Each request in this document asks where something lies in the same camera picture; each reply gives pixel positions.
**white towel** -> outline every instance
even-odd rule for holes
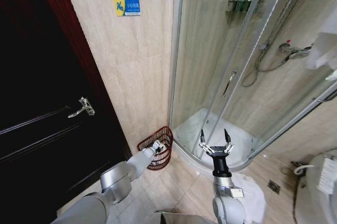
[[[306,65],[309,69],[317,69],[322,65],[337,69],[337,8],[320,28]]]

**dark wooden door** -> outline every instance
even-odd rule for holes
[[[11,223],[48,223],[103,170],[125,160],[125,138],[100,102],[106,91],[94,90],[48,0],[0,0],[0,25],[2,212]],[[82,96],[95,115],[68,118]]]

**floor drain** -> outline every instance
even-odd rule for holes
[[[277,194],[280,194],[281,187],[276,184],[274,181],[269,180],[268,187],[272,189],[272,191],[276,192]]]

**white cloth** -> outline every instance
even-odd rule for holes
[[[251,177],[241,173],[232,173],[232,180],[237,187],[241,187],[244,198],[239,198],[246,211],[245,223],[263,223],[266,201],[260,186]]]
[[[309,69],[317,69],[322,65],[337,69],[337,8],[320,28],[306,65]]]

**door handle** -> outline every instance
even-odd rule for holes
[[[229,78],[229,80],[227,82],[227,85],[225,87],[225,90],[223,91],[223,94],[222,94],[221,98],[224,98],[226,96],[227,89],[230,86],[230,83],[233,80],[235,74],[236,74],[236,70],[232,71],[232,74],[231,74],[231,76],[230,76],[230,78]]]
[[[318,99],[317,102],[323,103],[327,101],[332,101],[337,96],[337,90],[334,91],[328,98],[325,99]]]
[[[90,105],[90,102],[87,98],[81,97],[78,101],[82,104],[82,108],[80,110],[76,111],[75,113],[68,115],[68,118],[75,117],[75,116],[79,115],[80,113],[82,113],[83,111],[87,111],[87,113],[89,115],[95,114],[95,110]]]

